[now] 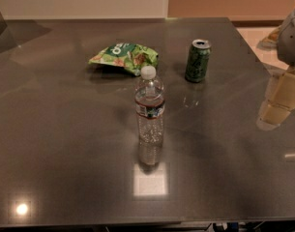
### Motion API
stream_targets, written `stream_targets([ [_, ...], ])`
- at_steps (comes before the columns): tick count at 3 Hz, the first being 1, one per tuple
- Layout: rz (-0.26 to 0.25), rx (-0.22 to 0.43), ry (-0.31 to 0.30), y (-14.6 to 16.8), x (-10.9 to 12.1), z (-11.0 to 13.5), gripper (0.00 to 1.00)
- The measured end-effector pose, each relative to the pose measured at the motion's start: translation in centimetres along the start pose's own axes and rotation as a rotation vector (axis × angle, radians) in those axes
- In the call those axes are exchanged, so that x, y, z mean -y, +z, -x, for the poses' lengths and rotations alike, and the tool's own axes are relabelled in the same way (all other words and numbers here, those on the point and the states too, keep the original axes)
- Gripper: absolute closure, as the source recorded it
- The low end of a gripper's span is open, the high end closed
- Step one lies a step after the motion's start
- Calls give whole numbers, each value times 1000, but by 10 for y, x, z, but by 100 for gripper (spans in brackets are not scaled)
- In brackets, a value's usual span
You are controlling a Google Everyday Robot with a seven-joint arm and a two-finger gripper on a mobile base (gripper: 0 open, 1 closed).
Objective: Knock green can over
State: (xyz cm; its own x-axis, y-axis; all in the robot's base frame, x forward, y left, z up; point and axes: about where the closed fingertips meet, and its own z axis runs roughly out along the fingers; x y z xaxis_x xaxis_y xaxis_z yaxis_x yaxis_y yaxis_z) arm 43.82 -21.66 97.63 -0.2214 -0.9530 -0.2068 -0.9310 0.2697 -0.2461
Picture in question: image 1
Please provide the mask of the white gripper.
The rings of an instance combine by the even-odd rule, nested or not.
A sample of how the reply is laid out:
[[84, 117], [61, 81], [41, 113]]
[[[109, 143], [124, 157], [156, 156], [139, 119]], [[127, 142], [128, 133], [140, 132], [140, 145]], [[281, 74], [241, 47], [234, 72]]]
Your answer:
[[295, 8], [280, 26], [277, 53], [279, 60], [290, 67], [273, 72], [269, 79], [256, 121], [263, 131], [279, 127], [295, 109]]

